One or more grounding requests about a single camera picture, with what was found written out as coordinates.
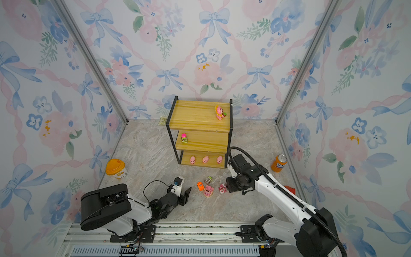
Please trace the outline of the pink bear sunflower toy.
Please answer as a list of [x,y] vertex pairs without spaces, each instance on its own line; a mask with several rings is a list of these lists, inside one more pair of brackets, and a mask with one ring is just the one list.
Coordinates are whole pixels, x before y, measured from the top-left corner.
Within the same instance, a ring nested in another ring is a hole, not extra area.
[[221,106],[216,106],[215,111],[216,111],[216,118],[219,121],[221,121],[223,118],[226,117],[226,112],[223,110]]

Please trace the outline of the pink green toy car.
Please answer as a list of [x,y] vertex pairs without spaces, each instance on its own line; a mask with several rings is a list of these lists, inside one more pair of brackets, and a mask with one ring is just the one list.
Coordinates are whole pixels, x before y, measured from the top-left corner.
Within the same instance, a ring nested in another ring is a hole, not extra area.
[[181,141],[182,143],[188,143],[188,138],[186,133],[181,134]]

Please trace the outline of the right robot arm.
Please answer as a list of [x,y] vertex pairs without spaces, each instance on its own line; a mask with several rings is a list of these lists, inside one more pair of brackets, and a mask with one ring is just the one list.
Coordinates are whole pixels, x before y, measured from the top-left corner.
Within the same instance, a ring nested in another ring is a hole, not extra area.
[[242,228],[236,235],[260,241],[261,250],[275,249],[278,243],[285,242],[295,246],[304,257],[327,257],[335,248],[347,256],[332,214],[298,198],[253,158],[246,161],[248,157],[248,153],[242,153],[228,160],[231,176],[226,179],[227,190],[263,194],[288,216],[289,222],[266,214],[255,222],[254,228]]

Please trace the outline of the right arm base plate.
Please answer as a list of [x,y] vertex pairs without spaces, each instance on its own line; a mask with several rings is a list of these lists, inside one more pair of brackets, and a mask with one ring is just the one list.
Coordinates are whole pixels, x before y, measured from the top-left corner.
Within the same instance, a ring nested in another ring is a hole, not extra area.
[[241,238],[243,243],[264,243],[268,240],[262,226],[240,226],[240,232],[236,235]]

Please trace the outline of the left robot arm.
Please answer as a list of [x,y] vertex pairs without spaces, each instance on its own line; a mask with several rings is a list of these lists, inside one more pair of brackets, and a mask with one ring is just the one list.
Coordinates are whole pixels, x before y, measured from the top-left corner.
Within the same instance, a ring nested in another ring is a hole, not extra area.
[[165,219],[178,206],[188,203],[192,188],[182,192],[178,178],[168,186],[167,193],[150,202],[137,200],[126,184],[117,184],[88,192],[81,197],[83,231],[105,228],[119,237],[138,231],[140,226],[151,226]]

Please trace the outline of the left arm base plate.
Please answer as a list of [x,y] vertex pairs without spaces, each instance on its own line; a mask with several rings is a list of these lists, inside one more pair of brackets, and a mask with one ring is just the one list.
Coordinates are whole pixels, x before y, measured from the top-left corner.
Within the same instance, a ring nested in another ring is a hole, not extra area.
[[112,233],[111,243],[152,243],[154,241],[156,226],[137,226],[130,233],[119,236]]

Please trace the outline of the pink bear cream toy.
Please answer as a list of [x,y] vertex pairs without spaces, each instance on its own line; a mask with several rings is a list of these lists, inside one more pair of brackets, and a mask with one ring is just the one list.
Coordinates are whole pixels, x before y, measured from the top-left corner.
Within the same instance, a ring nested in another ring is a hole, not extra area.
[[220,194],[224,194],[224,193],[227,192],[227,191],[228,191],[228,189],[227,189],[225,183],[223,183],[223,184],[221,184],[221,185],[219,186],[219,192],[220,192]]

